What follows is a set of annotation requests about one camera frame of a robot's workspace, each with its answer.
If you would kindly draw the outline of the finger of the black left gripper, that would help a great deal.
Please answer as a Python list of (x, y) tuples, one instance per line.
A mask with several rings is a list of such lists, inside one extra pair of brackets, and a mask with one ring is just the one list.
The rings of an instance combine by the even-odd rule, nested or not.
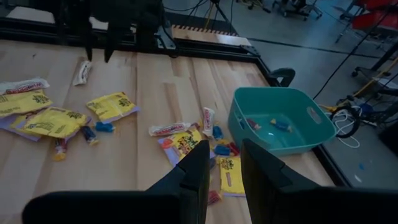
[(84, 31), (84, 43), (85, 43), (85, 50), (87, 59), (92, 61), (93, 51), (92, 51), (92, 40), (91, 40), (91, 31), (86, 29)]
[(104, 61), (106, 63), (109, 62), (115, 48), (118, 45), (120, 38), (121, 38), (121, 33), (119, 29), (108, 29), (106, 46), (104, 49)]

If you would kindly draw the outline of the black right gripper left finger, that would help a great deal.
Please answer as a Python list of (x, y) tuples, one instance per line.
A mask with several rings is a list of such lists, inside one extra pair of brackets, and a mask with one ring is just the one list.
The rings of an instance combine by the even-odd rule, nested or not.
[(23, 223), (204, 223), (210, 144), (200, 141), (144, 191), (59, 191), (30, 200)]

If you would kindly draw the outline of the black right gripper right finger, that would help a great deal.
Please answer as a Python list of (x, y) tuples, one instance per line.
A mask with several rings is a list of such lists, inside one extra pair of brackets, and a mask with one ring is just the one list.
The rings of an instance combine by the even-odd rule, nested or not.
[(397, 224), (397, 191), (321, 186), (250, 139), (241, 172), (253, 223)]

